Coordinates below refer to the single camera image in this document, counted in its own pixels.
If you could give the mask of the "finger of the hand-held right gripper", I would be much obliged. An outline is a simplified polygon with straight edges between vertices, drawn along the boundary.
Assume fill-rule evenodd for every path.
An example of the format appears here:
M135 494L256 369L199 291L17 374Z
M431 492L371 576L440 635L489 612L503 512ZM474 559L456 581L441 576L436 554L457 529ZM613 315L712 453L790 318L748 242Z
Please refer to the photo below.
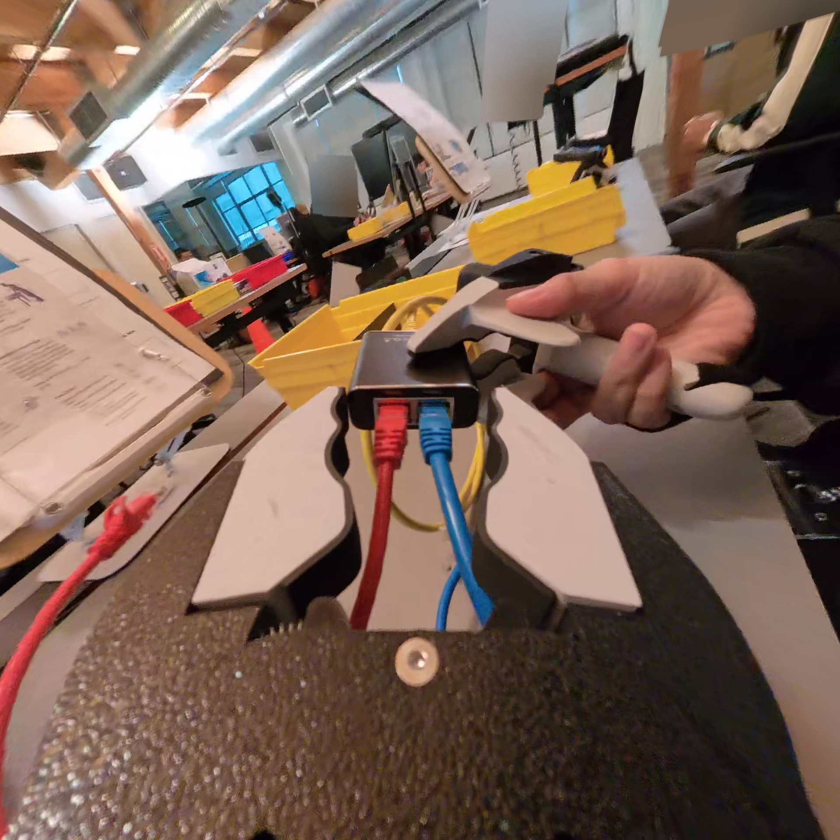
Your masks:
M407 351L412 356L438 352L466 341L478 342L492 333L555 348L570 348L581 342L576 331L559 322L519 316L505 305L469 305L449 314L439 309L414 332Z
M509 300L520 291L520 278L505 271L497 276L491 269L486 265L464 265L459 269L455 309L509 309Z

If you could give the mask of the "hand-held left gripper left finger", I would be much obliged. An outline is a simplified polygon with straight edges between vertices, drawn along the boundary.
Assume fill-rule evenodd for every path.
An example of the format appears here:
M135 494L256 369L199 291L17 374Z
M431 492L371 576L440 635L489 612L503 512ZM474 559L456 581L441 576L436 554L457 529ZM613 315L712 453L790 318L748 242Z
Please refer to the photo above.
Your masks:
M345 390L328 387L267 432L245 457L201 576L197 610L307 611L361 572L346 474Z

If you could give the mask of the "person's right forearm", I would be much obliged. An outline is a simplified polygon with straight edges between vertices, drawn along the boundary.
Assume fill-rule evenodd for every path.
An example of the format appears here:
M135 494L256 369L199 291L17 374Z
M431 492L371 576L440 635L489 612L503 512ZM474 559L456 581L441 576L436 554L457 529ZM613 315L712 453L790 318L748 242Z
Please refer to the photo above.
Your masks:
M684 256L718 266L752 302L751 338L734 361L698 364L697 386L762 379L819 415L839 414L839 216L810 218L738 249Z

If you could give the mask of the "black monitor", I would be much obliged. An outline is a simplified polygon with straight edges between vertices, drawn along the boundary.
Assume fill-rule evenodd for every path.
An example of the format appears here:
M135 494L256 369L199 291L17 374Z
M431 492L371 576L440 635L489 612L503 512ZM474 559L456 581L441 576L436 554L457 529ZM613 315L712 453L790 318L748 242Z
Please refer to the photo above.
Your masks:
M393 186L392 161L386 136L383 132L351 145L351 153L359 170L368 197L383 198Z

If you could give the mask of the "black wall speaker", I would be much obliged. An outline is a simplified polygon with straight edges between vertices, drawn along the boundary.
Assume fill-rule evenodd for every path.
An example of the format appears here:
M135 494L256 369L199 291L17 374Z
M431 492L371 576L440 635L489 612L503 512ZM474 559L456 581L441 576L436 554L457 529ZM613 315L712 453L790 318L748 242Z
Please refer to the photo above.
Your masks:
M148 181L140 165L129 154L113 156L103 168L113 184L122 192L139 188Z

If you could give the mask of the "person's right hand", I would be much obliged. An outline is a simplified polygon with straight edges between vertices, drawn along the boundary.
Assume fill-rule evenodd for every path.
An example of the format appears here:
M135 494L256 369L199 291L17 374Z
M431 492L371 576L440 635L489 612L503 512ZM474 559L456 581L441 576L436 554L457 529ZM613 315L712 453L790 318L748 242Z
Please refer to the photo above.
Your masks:
M507 308L530 319L582 316L585 327L618 342L597 386L542 374L536 404L561 427L587 413L607 425L667 426L673 360L728 365L755 323L747 292L726 272L677 255L604 259L510 297Z

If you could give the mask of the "black network adapter box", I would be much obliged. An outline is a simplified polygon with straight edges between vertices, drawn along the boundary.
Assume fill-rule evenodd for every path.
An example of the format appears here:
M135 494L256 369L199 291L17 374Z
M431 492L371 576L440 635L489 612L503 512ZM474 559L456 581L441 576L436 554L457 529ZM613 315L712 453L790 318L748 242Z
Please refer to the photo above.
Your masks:
M412 355L411 333L373 331L360 343L347 392L351 424L373 431L384 405L407 408L407 428L419 428L421 408L427 403L445 406L452 428L472 426L478 418L480 391L463 344Z

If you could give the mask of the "small yellow plastic bin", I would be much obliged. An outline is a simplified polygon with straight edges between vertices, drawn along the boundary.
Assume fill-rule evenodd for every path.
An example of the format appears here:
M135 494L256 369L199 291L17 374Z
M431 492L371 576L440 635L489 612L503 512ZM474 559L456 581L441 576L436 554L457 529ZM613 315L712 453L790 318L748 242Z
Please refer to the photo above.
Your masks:
M202 318L209 317L239 299L233 280L226 278L205 287L189 297L189 302Z

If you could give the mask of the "instruction sheet on wooden stand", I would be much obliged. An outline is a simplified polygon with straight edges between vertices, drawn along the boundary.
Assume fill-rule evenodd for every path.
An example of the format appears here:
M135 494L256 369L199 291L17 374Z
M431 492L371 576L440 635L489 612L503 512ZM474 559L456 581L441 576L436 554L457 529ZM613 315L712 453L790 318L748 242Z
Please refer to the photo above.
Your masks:
M476 157L464 133L414 89L377 80L363 80L359 87L415 132L418 153L458 203L476 200L490 188L488 166Z
M1 568L229 393L229 365L128 282L1 211Z

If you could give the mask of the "grey desk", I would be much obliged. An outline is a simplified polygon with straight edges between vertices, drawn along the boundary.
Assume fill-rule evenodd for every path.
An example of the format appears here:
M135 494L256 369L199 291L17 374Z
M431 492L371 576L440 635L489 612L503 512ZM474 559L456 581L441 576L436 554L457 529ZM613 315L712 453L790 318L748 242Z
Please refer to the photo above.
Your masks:
M640 573L641 617L435 639L396 675L435 587L408 552L408 630L187 613L238 477L220 475L111 585L83 644L22 696L12 838L838 838L821 643L836 644L743 423L662 434L588 418L576 443Z

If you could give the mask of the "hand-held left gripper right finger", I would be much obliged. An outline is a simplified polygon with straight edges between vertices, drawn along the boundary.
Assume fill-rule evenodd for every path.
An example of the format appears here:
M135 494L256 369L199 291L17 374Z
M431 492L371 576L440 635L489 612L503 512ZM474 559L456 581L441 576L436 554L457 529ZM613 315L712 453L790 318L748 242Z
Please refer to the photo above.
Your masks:
M635 613L643 599L590 460L508 388L489 398L472 569L493 629L553 630L570 606Z

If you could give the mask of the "silver ventilation duct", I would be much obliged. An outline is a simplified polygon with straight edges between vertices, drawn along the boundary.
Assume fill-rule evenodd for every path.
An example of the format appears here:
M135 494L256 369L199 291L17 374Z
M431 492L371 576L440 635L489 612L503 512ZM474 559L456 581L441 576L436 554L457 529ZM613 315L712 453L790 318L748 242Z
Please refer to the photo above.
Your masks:
M322 2L230 82L184 127L195 142L231 154L288 114L312 122L373 75L397 63L486 2Z
M289 5L309 14L317 3L187 2L140 47L116 82L92 83L76 102L68 114L71 127L58 145L61 160L86 171L125 152Z

